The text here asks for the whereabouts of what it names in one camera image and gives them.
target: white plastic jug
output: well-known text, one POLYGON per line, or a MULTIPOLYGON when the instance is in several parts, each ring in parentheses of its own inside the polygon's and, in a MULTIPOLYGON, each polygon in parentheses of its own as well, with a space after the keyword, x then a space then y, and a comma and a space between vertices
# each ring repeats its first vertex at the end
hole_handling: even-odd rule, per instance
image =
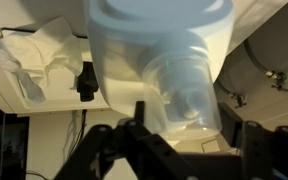
POLYGON ((221 130, 213 82, 233 28, 230 0, 85 0, 92 58, 113 110, 167 140, 221 130))

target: plastic bottle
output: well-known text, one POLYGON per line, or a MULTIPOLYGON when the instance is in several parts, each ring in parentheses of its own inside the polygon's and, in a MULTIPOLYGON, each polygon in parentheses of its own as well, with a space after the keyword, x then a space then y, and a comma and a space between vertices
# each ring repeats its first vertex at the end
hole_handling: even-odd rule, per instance
POLYGON ((92 58, 106 102, 167 140, 221 130, 213 81, 233 27, 230 0, 86 0, 92 58))

